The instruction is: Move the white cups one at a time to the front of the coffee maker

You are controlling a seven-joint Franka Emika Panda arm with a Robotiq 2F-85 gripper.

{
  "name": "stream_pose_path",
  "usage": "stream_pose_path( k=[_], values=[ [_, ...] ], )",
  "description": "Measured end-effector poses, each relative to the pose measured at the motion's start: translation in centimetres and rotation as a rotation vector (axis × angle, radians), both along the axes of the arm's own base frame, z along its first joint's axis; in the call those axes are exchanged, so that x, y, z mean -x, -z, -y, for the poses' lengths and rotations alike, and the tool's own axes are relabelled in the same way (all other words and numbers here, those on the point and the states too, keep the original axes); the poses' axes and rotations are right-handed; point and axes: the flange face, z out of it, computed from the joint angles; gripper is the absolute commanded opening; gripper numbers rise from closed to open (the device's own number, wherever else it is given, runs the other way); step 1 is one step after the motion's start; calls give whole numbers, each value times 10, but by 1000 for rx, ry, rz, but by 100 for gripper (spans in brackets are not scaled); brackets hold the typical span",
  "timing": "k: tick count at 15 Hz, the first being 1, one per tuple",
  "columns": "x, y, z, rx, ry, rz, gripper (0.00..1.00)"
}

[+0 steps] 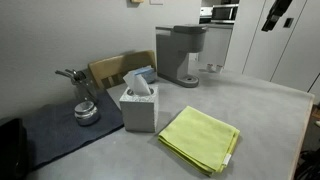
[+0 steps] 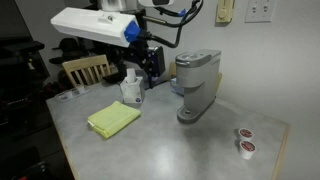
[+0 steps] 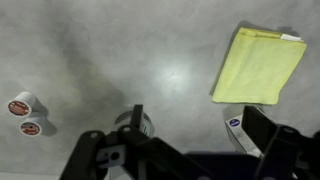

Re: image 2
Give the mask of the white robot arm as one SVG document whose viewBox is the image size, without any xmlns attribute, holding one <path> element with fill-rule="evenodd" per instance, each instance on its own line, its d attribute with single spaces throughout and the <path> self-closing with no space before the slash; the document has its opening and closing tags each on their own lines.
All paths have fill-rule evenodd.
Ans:
<svg viewBox="0 0 320 180">
<path fill-rule="evenodd" d="M 156 80 L 164 73 L 165 67 L 163 48 L 150 49 L 148 46 L 145 37 L 147 31 L 147 24 L 144 20 L 145 9 L 148 7 L 161 9 L 173 2 L 174 0 L 97 0 L 97 7 L 100 10 L 135 16 L 137 23 L 126 31 L 130 44 L 125 59 L 136 63 L 146 73 L 149 88 L 156 85 Z"/>
</svg>

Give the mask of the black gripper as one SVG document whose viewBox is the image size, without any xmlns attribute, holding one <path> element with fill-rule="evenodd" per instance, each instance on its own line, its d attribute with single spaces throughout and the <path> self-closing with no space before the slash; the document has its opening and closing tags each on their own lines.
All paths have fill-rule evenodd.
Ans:
<svg viewBox="0 0 320 180">
<path fill-rule="evenodd" d="M 127 61 L 137 64 L 146 73 L 150 88 L 157 85 L 157 79 L 166 71 L 162 46 L 132 49 Z"/>
</svg>

